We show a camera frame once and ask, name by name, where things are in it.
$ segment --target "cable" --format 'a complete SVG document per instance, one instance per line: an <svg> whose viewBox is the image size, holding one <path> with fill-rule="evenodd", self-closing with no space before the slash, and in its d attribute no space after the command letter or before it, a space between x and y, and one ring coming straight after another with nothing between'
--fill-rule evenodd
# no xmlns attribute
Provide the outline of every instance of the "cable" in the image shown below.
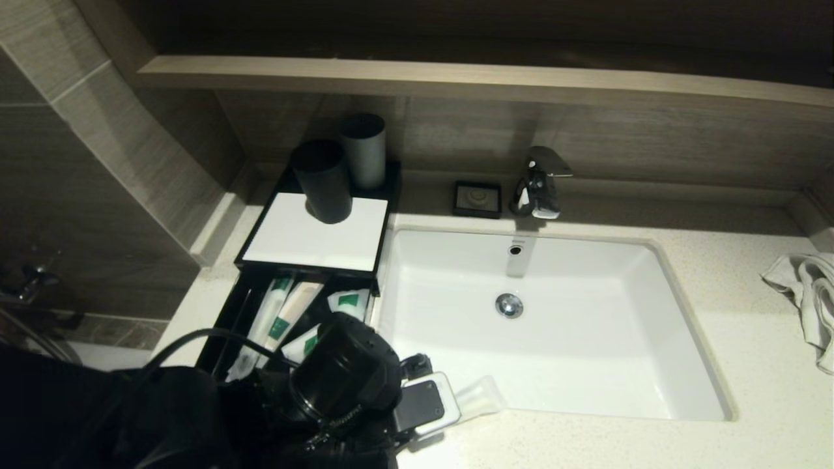
<svg viewBox="0 0 834 469"><path fill-rule="evenodd" d="M44 349L49 355L52 356L57 361L66 361L67 363L75 363L76 365L80 365L78 361L74 360L67 352L61 350L61 347L58 346L55 342L52 341L49 337L45 335L38 334L33 329L29 328L23 321L19 320L18 318L14 317L12 313L0 308L0 315L4 317L6 320L11 322L15 327L17 327L23 334L26 334L30 339L34 340L36 344L40 345L42 349Z"/></svg>
<svg viewBox="0 0 834 469"><path fill-rule="evenodd" d="M179 339L171 342L167 347L162 349L151 361L149 361L145 366L142 367L142 370L130 381L130 385L128 388L122 392L117 392L113 394L107 402L104 403L103 406L100 407L100 410L96 412L93 417L88 420L88 424L84 426L84 428L78 433L73 441L67 445L67 449L63 452L63 454L58 458L54 467L76 467L78 466L78 462L74 461L77 459L79 454L82 454L83 448L87 442L87 439L90 436L94 436L95 432L103 426L108 418L118 409L119 405L122 403L123 398L125 396L130 396L133 393L137 392L141 389L148 381L150 381L153 373L159 369L160 366L168 359L174 352L179 350L183 347L183 345L188 344L190 341L194 339L199 339L200 337L223 337L226 340L234 340L239 342L241 345L245 345L252 350L255 350L261 355L267 356L270 359L280 360L283 363L290 365L291 367L295 368L296 365L292 361L288 360L283 354L280 352L272 352L267 348L262 347L261 345L252 342L251 340L243 337L242 335L235 334L230 330L225 329L200 329L195 330L194 332L189 332L186 335L183 335Z"/></svg>

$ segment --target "sink basin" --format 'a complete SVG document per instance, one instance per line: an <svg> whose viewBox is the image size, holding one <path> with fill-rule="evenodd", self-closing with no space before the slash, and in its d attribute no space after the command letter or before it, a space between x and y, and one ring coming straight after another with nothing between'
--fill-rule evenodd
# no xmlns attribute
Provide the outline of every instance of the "sink basin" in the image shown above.
<svg viewBox="0 0 834 469"><path fill-rule="evenodd" d="M501 314L503 294L523 312ZM399 356L427 354L456 390L492 375L509 408L728 418L649 245L401 230L382 301Z"/></svg>

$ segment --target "gray tile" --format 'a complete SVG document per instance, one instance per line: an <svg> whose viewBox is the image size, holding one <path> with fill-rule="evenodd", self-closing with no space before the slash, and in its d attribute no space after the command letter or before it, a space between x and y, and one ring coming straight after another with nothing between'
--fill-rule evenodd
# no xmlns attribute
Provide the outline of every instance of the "gray tile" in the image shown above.
<svg viewBox="0 0 834 469"><path fill-rule="evenodd" d="M246 162L237 135L212 91L139 88L139 102L224 189Z"/></svg>
<svg viewBox="0 0 834 469"><path fill-rule="evenodd" d="M3 0L0 42L49 100L108 61L72 0Z"/></svg>
<svg viewBox="0 0 834 469"><path fill-rule="evenodd" d="M799 189L834 160L829 124L777 115L448 98L219 92L248 156L275 176L295 145L339 117L385 118L406 169L518 174L531 145L587 179Z"/></svg>
<svg viewBox="0 0 834 469"><path fill-rule="evenodd" d="M153 350L159 342L165 326L159 322L136 321L136 326L130 333L122 338L116 346L129 349Z"/></svg>
<svg viewBox="0 0 834 469"><path fill-rule="evenodd" d="M49 337L62 337L58 333L63 327L69 326L68 316L50 310L40 310L31 307L15 307L4 305L3 309L20 320L30 329Z"/></svg>
<svg viewBox="0 0 834 469"><path fill-rule="evenodd" d="M137 99L112 65L55 102L81 140L177 241L190 246L224 188Z"/></svg>
<svg viewBox="0 0 834 469"><path fill-rule="evenodd" d="M77 258L188 259L48 106L0 108L0 142L7 239Z"/></svg>
<svg viewBox="0 0 834 469"><path fill-rule="evenodd" d="M786 208L817 250L834 252L834 217L831 213L826 213L820 203L815 203L805 193L797 194Z"/></svg>
<svg viewBox="0 0 834 469"><path fill-rule="evenodd" d="M45 103L43 96L0 46L0 105Z"/></svg>
<svg viewBox="0 0 834 469"><path fill-rule="evenodd" d="M834 219L834 167L815 178L808 189L826 215Z"/></svg>
<svg viewBox="0 0 834 469"><path fill-rule="evenodd" d="M191 245L190 252L194 260L203 267L214 265L229 241L229 236L237 228L240 215L245 209L246 202L243 199L236 194L226 194L212 217L208 219L203 232Z"/></svg>
<svg viewBox="0 0 834 469"><path fill-rule="evenodd" d="M47 105L0 106L0 259L46 265L38 300L169 319L197 263Z"/></svg>
<svg viewBox="0 0 834 469"><path fill-rule="evenodd" d="M167 322L156 320L85 315L77 328L55 331L73 342L153 350L166 327Z"/></svg>

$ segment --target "soap dish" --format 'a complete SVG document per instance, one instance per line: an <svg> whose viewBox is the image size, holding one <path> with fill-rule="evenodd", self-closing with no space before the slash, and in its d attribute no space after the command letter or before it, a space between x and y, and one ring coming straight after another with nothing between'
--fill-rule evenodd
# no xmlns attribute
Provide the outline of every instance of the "soap dish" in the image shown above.
<svg viewBox="0 0 834 469"><path fill-rule="evenodd" d="M457 181L452 213L462 217L501 218L501 186Z"/></svg>

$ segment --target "towel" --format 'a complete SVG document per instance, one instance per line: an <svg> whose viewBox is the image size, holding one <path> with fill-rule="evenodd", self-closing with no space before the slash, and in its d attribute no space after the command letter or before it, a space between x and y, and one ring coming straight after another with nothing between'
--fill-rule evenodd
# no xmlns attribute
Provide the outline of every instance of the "towel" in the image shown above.
<svg viewBox="0 0 834 469"><path fill-rule="evenodd" d="M821 351L816 367L834 375L834 254L783 255L761 277L799 308L805 342Z"/></svg>

